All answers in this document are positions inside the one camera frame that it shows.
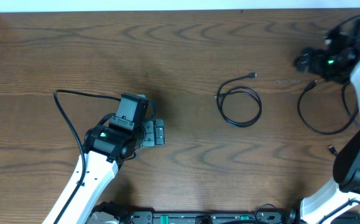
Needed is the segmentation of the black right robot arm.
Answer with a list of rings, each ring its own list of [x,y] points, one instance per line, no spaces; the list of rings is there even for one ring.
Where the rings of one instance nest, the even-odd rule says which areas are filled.
[[[305,48],[294,60],[300,72],[319,75],[327,82],[352,85],[357,105],[349,112],[350,120],[359,130],[342,150],[336,152],[332,178],[313,195],[301,199],[286,217],[286,223],[350,223],[345,213],[360,205],[360,14],[350,17],[326,33],[327,48]]]

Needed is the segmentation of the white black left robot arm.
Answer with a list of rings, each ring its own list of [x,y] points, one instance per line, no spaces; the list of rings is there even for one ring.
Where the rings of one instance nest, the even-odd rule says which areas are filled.
[[[102,117],[84,139],[73,132],[80,156],[45,223],[129,223],[126,211],[97,200],[138,149],[164,145],[164,122],[146,115],[155,105],[144,95],[124,93],[118,102],[117,111]]]

